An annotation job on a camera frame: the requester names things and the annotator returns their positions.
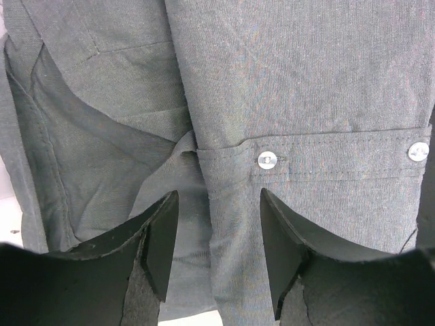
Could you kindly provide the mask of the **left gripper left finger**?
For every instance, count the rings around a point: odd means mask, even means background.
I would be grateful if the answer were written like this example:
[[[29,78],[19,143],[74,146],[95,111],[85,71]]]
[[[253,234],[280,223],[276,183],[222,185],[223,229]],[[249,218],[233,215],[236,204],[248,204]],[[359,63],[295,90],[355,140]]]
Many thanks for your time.
[[[2,325],[156,325],[173,261],[179,196],[68,251],[1,245]]]

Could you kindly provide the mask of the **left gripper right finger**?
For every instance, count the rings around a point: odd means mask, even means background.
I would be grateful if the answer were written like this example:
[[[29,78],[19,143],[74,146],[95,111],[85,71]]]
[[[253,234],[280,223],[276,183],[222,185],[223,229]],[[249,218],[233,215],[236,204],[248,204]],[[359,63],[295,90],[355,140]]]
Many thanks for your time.
[[[267,189],[260,217],[280,325],[433,325],[434,250],[391,254],[345,240]]]

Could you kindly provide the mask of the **grey long sleeve shirt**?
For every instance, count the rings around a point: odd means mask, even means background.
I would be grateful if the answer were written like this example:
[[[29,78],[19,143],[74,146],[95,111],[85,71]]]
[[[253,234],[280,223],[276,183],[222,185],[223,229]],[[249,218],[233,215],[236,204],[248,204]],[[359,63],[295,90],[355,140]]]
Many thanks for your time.
[[[179,193],[168,321],[275,321],[260,192],[414,248],[433,1],[4,1],[1,157],[22,243],[66,251]]]

